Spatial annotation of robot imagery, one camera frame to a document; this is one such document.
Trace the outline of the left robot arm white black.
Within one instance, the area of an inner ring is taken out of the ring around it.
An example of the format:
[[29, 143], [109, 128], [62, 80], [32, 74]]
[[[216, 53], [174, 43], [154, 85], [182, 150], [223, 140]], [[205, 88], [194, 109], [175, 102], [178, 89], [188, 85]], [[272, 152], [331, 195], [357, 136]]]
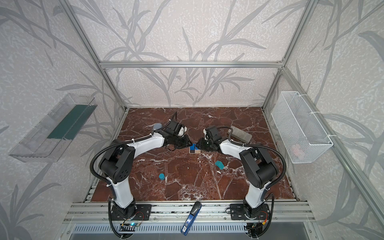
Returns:
[[177, 150], [192, 146], [187, 130], [185, 125], [170, 120], [164, 127], [153, 130], [147, 136], [128, 141], [115, 140], [92, 158], [90, 172], [112, 188], [118, 209], [126, 211], [133, 208], [135, 200], [130, 190], [129, 175], [134, 159], [168, 145], [173, 145]]

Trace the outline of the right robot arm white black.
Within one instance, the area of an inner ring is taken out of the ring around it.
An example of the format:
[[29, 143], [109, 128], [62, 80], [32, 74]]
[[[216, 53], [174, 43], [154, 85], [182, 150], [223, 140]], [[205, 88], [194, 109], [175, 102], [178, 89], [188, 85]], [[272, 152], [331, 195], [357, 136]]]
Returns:
[[218, 152], [241, 160], [250, 182], [243, 206], [251, 217], [261, 210], [267, 191], [284, 178], [287, 163], [281, 153], [270, 147], [232, 140], [232, 132], [233, 128], [227, 126], [205, 128], [197, 147], [202, 151]]

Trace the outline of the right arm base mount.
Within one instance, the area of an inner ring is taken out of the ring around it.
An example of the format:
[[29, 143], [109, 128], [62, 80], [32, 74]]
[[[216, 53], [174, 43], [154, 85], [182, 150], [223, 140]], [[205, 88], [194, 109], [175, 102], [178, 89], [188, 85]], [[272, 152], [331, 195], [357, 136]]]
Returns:
[[270, 218], [271, 211], [268, 204], [265, 203], [256, 208], [251, 208], [245, 204], [231, 204], [230, 215], [232, 220], [260, 220], [264, 222]]

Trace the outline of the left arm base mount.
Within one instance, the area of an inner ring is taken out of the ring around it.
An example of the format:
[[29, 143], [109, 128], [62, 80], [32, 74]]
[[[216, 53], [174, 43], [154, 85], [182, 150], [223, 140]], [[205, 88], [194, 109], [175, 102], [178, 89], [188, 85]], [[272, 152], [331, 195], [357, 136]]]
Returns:
[[152, 205], [138, 204], [129, 205], [126, 209], [113, 204], [111, 210], [112, 221], [134, 220], [134, 221], [148, 221], [150, 218]]

